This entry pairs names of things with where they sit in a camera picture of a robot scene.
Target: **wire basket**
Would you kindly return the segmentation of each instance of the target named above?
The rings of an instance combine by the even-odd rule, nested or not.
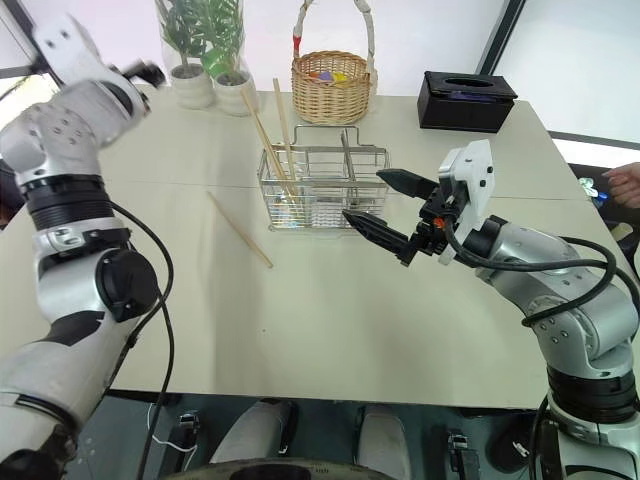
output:
[[[342,145],[298,145],[303,128],[335,129],[336,135],[343,138]],[[289,172],[284,145],[272,148],[282,169]],[[258,168],[272,229],[351,228],[342,215],[343,209],[381,216],[388,186],[376,172],[389,168],[389,153],[374,145],[361,145],[357,127],[298,125],[291,151],[295,180],[290,174],[286,181],[279,179],[266,151],[262,152]]]
[[[371,90],[377,83],[371,8],[366,0],[354,0],[367,25],[367,60],[340,51],[312,52],[300,57],[302,24],[312,3],[313,0],[304,1],[293,29],[293,104],[298,115],[311,123],[353,123],[367,112]]]

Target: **white bracket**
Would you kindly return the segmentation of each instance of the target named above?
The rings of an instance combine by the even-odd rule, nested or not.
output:
[[[89,32],[70,15],[60,15],[33,30],[33,38],[55,74],[67,85],[91,80],[111,83],[130,98],[131,125],[145,114],[145,104],[137,89],[122,75],[107,68]]]
[[[489,140],[477,140],[464,149],[451,150],[438,170],[440,184],[449,182],[452,186],[463,183],[469,193],[469,201],[458,218],[455,236],[460,244],[474,228],[480,227],[484,211],[495,188],[493,158]],[[456,253],[451,248],[442,252],[438,261],[448,265]]]

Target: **chopstick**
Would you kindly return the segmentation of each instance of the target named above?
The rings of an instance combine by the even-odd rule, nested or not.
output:
[[[234,223],[234,221],[231,220],[229,215],[226,214],[226,212],[222,209],[222,207],[220,206],[220,204],[216,200],[216,197],[213,196],[213,193],[211,193],[210,191],[207,190],[207,194],[209,195],[209,198],[213,202],[213,205],[216,207],[218,212],[220,212],[220,215],[222,215],[224,217],[224,219],[229,223],[229,225],[231,225],[231,228],[233,228],[235,230],[235,232],[240,236],[240,238],[242,238],[242,240],[244,240],[244,243],[246,243],[247,246],[251,250],[253,250],[262,259],[262,261],[267,265],[267,267],[273,268],[273,263],[271,263],[271,260],[269,260],[269,257],[267,257],[266,253],[264,253],[260,249],[260,247],[258,247],[258,245],[256,245],[256,243],[253,240],[251,240],[249,235],[247,235],[244,231],[242,231],[240,229],[240,227],[238,227]]]
[[[344,149],[344,163],[347,165],[347,173],[349,174],[349,180],[352,182],[356,181],[355,170],[353,169],[353,159],[351,158],[351,151],[349,147],[349,134],[347,133],[347,129],[345,128],[340,133],[340,141],[342,142],[342,148]],[[353,197],[358,197],[358,190],[356,188],[349,188],[347,190],[347,195],[349,197],[349,205],[351,208],[357,206],[358,201],[354,200]]]
[[[249,99],[247,98],[246,93],[244,93],[244,90],[240,90],[240,94],[242,95],[242,99],[244,100],[245,105],[247,106],[247,108],[249,109],[249,112],[251,113],[251,116],[253,117],[253,121],[256,125],[256,130],[258,131],[258,136],[260,137],[260,140],[262,141],[262,145],[264,146],[264,149],[267,152],[267,158],[271,161],[271,164],[273,165],[273,173],[278,178],[278,181],[284,182],[284,183],[281,183],[280,186],[293,202],[294,194],[292,194],[291,189],[289,188],[289,185],[286,184],[287,175],[284,173],[284,170],[282,170],[282,165],[280,165],[280,161],[278,160],[278,157],[273,151],[273,147],[271,146],[269,137],[267,137],[267,133],[264,131],[262,122],[260,122],[260,118],[258,118],[258,114],[251,106],[251,103],[249,102]]]
[[[284,111],[284,102],[282,101],[282,92],[280,92],[280,82],[277,78],[273,79],[273,90],[276,92],[276,103],[278,104],[278,116],[280,117],[280,127],[282,128],[282,139],[284,140],[284,148],[287,152],[287,162],[289,163],[289,176],[291,180],[296,180],[296,168],[293,162],[293,152],[291,151],[291,140],[289,139],[289,126]]]

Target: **white table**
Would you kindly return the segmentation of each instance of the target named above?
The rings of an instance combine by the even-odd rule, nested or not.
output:
[[[256,186],[259,147],[250,120],[224,117],[246,135],[243,143],[235,134],[234,146],[247,150],[245,157],[237,157],[227,143],[213,140],[224,138],[225,132],[230,140],[234,131],[220,126],[220,114],[168,106],[163,114],[162,105],[169,100],[162,95],[152,100],[155,117],[112,147],[103,165],[112,198],[157,232],[176,265],[169,299],[177,343],[171,391],[476,407],[537,405],[547,387],[535,337],[520,326],[520,312],[472,271],[459,264],[444,267],[424,255],[407,269],[357,234],[269,231]],[[388,116],[382,114],[385,102],[408,109],[408,100],[383,99],[378,107],[379,119],[396,115],[400,122],[391,107]],[[264,118],[271,119],[265,123],[275,132],[273,112],[267,111]],[[568,169],[539,131],[537,120],[530,125],[530,135],[538,140],[522,149],[525,157],[509,157],[507,147],[517,138],[527,138],[519,123],[531,123],[532,118],[528,104],[519,103],[509,117],[511,124],[505,126],[508,130],[494,136],[492,146],[498,196],[534,198],[493,198],[487,214],[601,243],[615,251],[629,271],[575,178],[568,176],[570,172],[565,175]],[[180,138],[193,142],[184,147],[189,154],[180,161],[173,161],[179,150],[171,147],[176,138],[169,141],[167,130],[148,126],[164,124],[166,129],[171,122],[190,126],[180,127]],[[381,126],[372,118],[365,122],[369,130],[389,130],[389,139],[405,136],[404,124]],[[208,136],[203,124],[210,128]],[[421,144],[426,174],[435,172],[449,147],[482,137],[419,133],[431,139]],[[391,143],[386,146],[394,166],[421,170],[417,155],[405,153],[417,153],[418,147],[404,140],[394,147]],[[427,148],[436,144],[433,151]],[[147,146],[151,156],[134,155]],[[529,168],[535,152],[547,155],[540,156],[539,168]],[[518,170],[528,173],[517,174]],[[527,180],[530,176],[546,181],[534,186]],[[273,269],[239,239],[207,190],[267,253]],[[420,205],[419,200],[390,194],[384,216],[392,227],[411,233]],[[28,241],[32,233],[22,211],[0,236],[0,356],[42,337],[48,328],[35,303]],[[162,283],[166,270],[155,246],[135,228],[134,242],[154,264]],[[454,291],[463,292],[466,301],[452,301]],[[158,317],[129,354],[114,388],[157,391],[166,356],[166,334]]]
[[[255,187],[262,149],[253,123],[212,108],[189,111],[172,92],[145,90],[152,114],[134,132],[103,152],[107,180]],[[290,106],[290,95],[285,94]],[[260,116],[272,142],[282,141],[275,97],[260,94]],[[291,107],[290,123],[302,123]],[[387,148],[391,163],[437,176],[452,148],[489,138],[496,171],[496,197],[582,200],[584,193],[562,161],[531,105],[516,102],[497,134],[425,130],[418,126],[414,97],[378,97],[358,123],[363,143]],[[310,135],[304,139],[313,143]]]

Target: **floor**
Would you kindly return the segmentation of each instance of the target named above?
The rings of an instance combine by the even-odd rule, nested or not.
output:
[[[255,401],[249,397],[183,395],[176,404],[163,409],[156,436],[166,439],[180,414],[197,410],[203,428],[198,436],[198,450],[189,467],[197,468],[207,463],[236,418]],[[354,419],[360,404],[326,400],[300,400],[297,403],[300,420],[290,449],[291,456],[349,463]],[[67,465],[67,478],[135,478],[146,434],[148,406],[139,401],[105,397],[82,432],[79,454]],[[468,437],[470,448],[477,450],[482,479],[526,477],[525,471],[511,475],[497,472],[485,455],[488,440],[495,438],[517,413],[486,411],[482,416],[468,418],[465,415],[470,412],[447,407],[394,405],[393,409],[405,426],[415,480],[459,478],[451,472],[446,453],[447,432],[452,428],[460,429]],[[145,479],[156,478],[163,449],[156,444],[152,446]]]

